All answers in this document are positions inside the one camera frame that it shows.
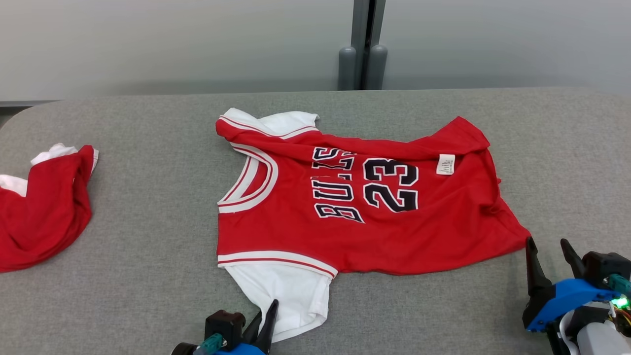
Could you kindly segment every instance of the gray table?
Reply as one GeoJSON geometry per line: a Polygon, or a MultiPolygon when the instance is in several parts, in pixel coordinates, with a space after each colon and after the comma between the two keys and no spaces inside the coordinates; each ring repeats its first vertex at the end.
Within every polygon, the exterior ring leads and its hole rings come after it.
{"type": "MultiPolygon", "coordinates": [[[[230,107],[308,111],[325,133],[412,140],[460,115],[491,142],[502,195],[554,281],[558,245],[631,257],[631,102],[580,88],[106,97],[28,109],[0,129],[0,173],[57,142],[92,144],[94,216],[52,260],[0,274],[0,354],[168,354],[223,308],[256,314],[216,267],[215,203],[244,157],[215,134],[230,107]]],[[[523,252],[406,277],[341,274],[323,326],[280,354],[546,354],[521,324],[523,252]]]]}

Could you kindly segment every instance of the red fabric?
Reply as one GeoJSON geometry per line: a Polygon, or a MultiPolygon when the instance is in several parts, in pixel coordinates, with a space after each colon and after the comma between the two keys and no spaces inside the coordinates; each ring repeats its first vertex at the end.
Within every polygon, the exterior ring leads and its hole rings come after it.
{"type": "MultiPolygon", "coordinates": [[[[409,143],[342,138],[319,131],[284,140],[240,129],[224,120],[217,121],[216,130],[230,142],[262,150],[278,165],[278,180],[261,203],[248,210],[219,214],[220,256],[285,251],[316,259],[339,272],[422,274],[517,251],[530,235],[500,197],[489,142],[464,118],[458,117],[436,134],[409,143]],[[313,168],[316,147],[354,153],[340,152],[318,161],[333,166],[343,158],[354,157],[352,168],[313,168]],[[436,174],[439,154],[456,155],[453,175],[436,174]],[[378,169],[383,173],[381,180],[367,180],[363,165],[376,157],[397,160],[408,167],[398,167],[396,174],[390,175],[378,169]],[[418,180],[412,186],[401,186],[401,176],[413,167],[418,169],[418,180]],[[340,173],[351,174],[351,181],[340,178],[340,173]],[[314,198],[313,180],[349,184],[353,200],[314,198]],[[386,185],[395,191],[394,196],[399,190],[417,191],[417,208],[393,212],[379,196],[378,207],[368,204],[365,186],[371,182],[386,185]],[[317,203],[353,207],[363,222],[340,216],[323,218],[314,208],[317,203]]],[[[234,260],[220,260],[220,265],[243,261],[235,256],[234,260]]]]}
{"type": "Polygon", "coordinates": [[[83,232],[92,214],[86,186],[93,156],[86,145],[34,165],[26,197],[0,188],[0,272],[52,258],[83,232]]]}

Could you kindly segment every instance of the white wall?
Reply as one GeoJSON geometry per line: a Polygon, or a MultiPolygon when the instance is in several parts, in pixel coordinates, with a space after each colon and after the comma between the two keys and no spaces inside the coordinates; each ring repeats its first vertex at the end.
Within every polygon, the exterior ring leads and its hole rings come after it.
{"type": "Polygon", "coordinates": [[[387,0],[384,89],[590,85],[631,93],[631,1],[387,0]]]}
{"type": "Polygon", "coordinates": [[[352,1],[2,0],[0,102],[335,90],[352,1]]]}

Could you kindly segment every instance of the white care label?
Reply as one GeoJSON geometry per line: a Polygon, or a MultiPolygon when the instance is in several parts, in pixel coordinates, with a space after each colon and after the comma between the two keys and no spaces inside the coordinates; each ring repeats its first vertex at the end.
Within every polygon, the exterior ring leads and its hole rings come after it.
{"type": "Polygon", "coordinates": [[[441,154],[436,166],[436,174],[453,175],[454,165],[456,164],[456,156],[453,154],[441,154]]]}

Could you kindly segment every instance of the red basketball jersey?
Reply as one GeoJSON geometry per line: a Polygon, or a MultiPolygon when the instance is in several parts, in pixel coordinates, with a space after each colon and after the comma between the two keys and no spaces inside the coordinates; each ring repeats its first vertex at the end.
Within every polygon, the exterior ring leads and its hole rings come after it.
{"type": "Polygon", "coordinates": [[[500,197],[482,132],[461,117],[411,142],[321,133],[316,115],[254,119],[231,109],[216,130],[247,156],[219,202],[220,267],[279,264],[422,274],[524,247],[500,197]],[[438,174],[441,155],[452,174],[438,174]]]}

